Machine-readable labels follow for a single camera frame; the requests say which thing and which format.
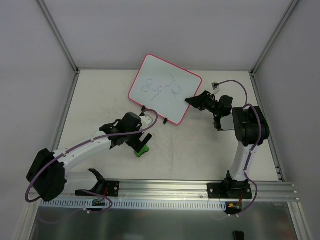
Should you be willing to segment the green bone-shaped eraser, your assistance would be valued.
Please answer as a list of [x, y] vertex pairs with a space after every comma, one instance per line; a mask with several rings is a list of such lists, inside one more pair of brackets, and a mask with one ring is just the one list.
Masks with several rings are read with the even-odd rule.
[[149, 150], [150, 150], [149, 147], [145, 145], [139, 152], [135, 151], [134, 154], [137, 158], [140, 158], [142, 155], [148, 153]]

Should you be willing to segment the pink-framed whiteboard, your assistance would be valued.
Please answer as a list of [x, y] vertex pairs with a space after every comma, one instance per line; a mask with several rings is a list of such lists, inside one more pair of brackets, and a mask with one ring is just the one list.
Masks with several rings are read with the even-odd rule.
[[180, 66], [147, 54], [128, 93], [128, 98], [175, 125], [181, 124], [203, 79]]

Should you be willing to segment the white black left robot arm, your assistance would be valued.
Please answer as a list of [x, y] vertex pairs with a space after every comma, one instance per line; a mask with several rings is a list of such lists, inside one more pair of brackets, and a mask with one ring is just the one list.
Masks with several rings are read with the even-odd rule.
[[213, 115], [213, 125], [218, 131], [234, 131], [238, 141], [237, 151], [230, 170], [219, 186], [226, 190], [242, 190], [249, 183], [248, 172], [259, 146], [269, 138], [270, 129], [259, 106], [247, 104], [233, 107], [233, 98], [223, 95], [219, 100], [204, 91], [185, 99], [189, 105]]

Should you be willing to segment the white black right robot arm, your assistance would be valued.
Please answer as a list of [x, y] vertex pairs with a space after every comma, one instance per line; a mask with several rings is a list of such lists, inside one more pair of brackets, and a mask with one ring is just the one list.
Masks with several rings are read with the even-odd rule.
[[32, 203], [29, 198], [31, 189], [44, 202], [67, 193], [77, 196], [108, 196], [110, 185], [96, 169], [74, 172], [74, 168], [96, 154], [109, 152], [123, 144], [132, 148], [136, 156], [143, 155], [149, 150], [147, 143], [152, 135], [149, 133], [144, 139], [141, 137], [156, 122], [156, 118], [152, 119], [145, 113], [137, 115], [128, 112], [123, 118], [104, 124], [81, 143], [62, 150], [40, 150], [26, 176], [29, 185], [25, 200]]

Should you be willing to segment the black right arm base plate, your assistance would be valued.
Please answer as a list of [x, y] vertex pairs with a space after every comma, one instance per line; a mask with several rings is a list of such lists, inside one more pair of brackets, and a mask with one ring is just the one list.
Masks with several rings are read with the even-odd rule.
[[120, 189], [120, 182], [114, 180], [99, 181], [90, 190], [76, 190], [76, 196], [106, 196], [106, 197], [118, 197]]

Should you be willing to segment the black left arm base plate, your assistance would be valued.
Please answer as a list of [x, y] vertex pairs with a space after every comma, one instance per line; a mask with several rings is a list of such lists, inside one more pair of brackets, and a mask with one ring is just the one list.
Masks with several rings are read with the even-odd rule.
[[223, 182], [207, 185], [207, 194], [209, 199], [240, 199], [250, 200], [253, 198], [251, 186], [248, 182], [232, 183], [230, 185]]

